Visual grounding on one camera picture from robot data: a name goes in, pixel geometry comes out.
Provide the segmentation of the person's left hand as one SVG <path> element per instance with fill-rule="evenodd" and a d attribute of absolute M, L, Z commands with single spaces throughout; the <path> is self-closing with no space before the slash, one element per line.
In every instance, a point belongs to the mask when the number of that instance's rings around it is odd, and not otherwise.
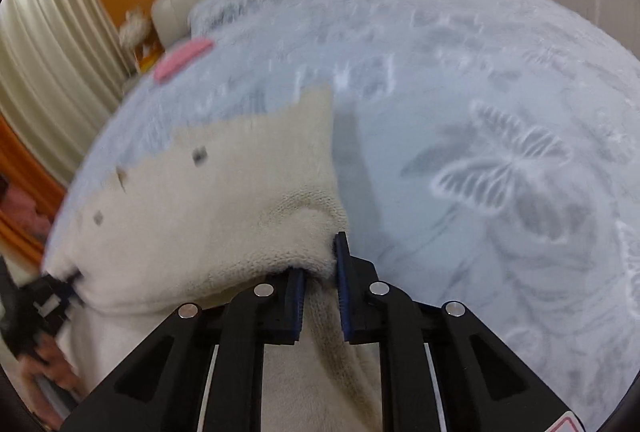
<path fill-rule="evenodd" d="M 37 357 L 22 354 L 18 358 L 20 377 L 32 412 L 51 430 L 58 431 L 62 426 L 63 418 L 44 396 L 36 377 L 43 376 L 60 388 L 76 395 L 81 395 L 84 388 L 72 365 L 66 360 L 64 353 L 51 336 L 43 334 L 40 337 L 36 354 Z"/>

